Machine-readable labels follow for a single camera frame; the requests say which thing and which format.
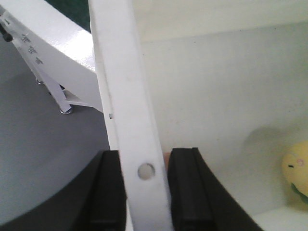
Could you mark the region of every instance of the yellow ball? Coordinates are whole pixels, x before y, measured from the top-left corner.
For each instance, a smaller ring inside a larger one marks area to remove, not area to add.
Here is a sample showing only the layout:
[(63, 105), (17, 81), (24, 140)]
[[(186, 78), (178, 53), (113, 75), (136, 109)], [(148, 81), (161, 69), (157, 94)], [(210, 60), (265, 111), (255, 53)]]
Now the yellow ball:
[(308, 202), (308, 141), (293, 145), (282, 159), (282, 171), (293, 190)]

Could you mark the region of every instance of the round hole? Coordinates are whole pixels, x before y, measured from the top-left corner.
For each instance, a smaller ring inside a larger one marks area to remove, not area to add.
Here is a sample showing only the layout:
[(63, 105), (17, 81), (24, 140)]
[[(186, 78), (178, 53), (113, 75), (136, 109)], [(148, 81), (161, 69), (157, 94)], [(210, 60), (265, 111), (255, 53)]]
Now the round hole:
[(140, 165), (138, 168), (138, 176), (142, 180), (148, 180), (151, 179), (155, 175), (155, 168), (153, 165), (145, 163)]

